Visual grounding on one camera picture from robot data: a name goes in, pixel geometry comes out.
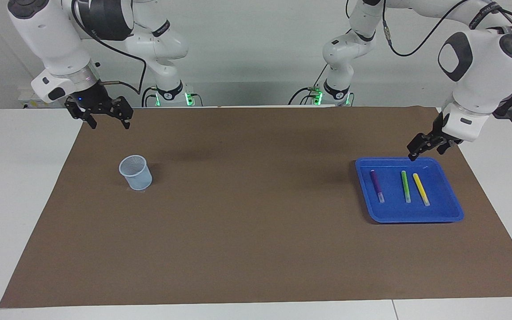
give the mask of plastic cup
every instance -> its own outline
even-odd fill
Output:
[[[142,156],[128,156],[120,162],[118,169],[133,190],[145,190],[151,184],[152,177],[148,168],[148,162]]]

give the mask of wall socket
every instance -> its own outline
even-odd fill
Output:
[[[55,108],[64,108],[64,105],[61,103],[63,99],[59,99],[53,101],[51,103],[46,103],[41,98],[39,98],[33,91],[29,90],[20,90],[19,94],[19,103],[22,109],[55,109]]]

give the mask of green marker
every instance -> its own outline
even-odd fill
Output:
[[[410,199],[410,188],[408,188],[408,178],[406,176],[406,172],[402,171],[402,186],[404,187],[404,197],[406,198],[406,203],[411,203]]]

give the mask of white wall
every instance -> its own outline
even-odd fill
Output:
[[[31,76],[43,69],[13,29],[6,3],[0,0],[0,108],[16,107],[13,90],[28,86]],[[512,0],[500,3],[512,10]],[[351,0],[349,10],[354,4]],[[189,55],[176,64],[207,105],[286,104],[292,93],[312,85],[319,75],[323,45],[348,29],[345,0],[161,0],[161,5],[172,28],[191,42]],[[411,10],[388,11],[394,44],[402,52],[414,48],[436,22]],[[379,30],[378,47],[354,61],[355,104],[441,104],[453,83],[439,69],[437,53],[449,35],[465,28],[446,21],[426,46],[406,58],[390,51]],[[102,64],[102,80],[138,82],[139,62],[91,40],[85,40],[85,47]],[[152,77],[146,83],[152,85]],[[124,87],[109,91],[139,104]]]

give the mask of marker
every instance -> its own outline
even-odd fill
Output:
[[[418,191],[420,191],[420,196],[422,197],[422,200],[424,201],[424,205],[426,207],[430,206],[430,201],[428,200],[428,196],[426,195],[426,191],[424,190],[424,186],[422,186],[422,182],[420,181],[420,177],[417,173],[414,175],[414,181],[416,182],[416,186],[418,187]]]
[[[380,184],[378,183],[378,177],[376,176],[376,172],[374,172],[374,170],[370,170],[370,179],[372,180],[372,184],[374,184],[374,191],[376,191],[376,194],[378,195],[378,201],[380,203],[384,203],[382,189],[380,188]]]
[[[408,187],[408,178],[406,176],[406,172],[403,170],[402,174],[402,187],[404,187],[404,198],[406,199],[406,203],[411,203],[412,199],[410,199],[410,187]]]

